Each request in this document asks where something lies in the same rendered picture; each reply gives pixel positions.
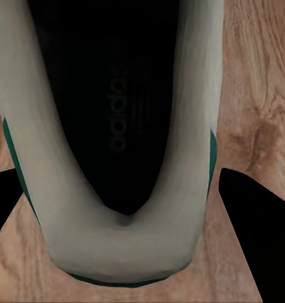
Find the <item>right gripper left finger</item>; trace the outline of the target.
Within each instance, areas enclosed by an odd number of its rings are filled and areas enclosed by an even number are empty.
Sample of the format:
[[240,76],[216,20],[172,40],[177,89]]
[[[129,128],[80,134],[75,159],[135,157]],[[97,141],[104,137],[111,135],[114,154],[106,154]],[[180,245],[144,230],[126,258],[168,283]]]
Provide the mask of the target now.
[[0,172],[0,230],[22,194],[16,169]]

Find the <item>gym shoe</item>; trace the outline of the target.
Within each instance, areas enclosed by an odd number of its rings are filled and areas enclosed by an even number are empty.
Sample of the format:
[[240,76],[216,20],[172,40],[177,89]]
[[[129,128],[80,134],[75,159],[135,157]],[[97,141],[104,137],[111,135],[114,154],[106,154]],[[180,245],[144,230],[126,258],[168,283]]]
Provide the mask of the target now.
[[224,0],[0,0],[0,113],[52,264],[138,288],[192,262]]

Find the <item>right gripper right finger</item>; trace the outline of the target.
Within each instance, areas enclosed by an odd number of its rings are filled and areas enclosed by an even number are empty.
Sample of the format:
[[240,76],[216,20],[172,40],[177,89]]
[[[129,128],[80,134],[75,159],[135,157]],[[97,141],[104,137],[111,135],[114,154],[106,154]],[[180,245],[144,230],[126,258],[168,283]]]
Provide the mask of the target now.
[[264,303],[285,303],[285,201],[222,168],[219,193]]

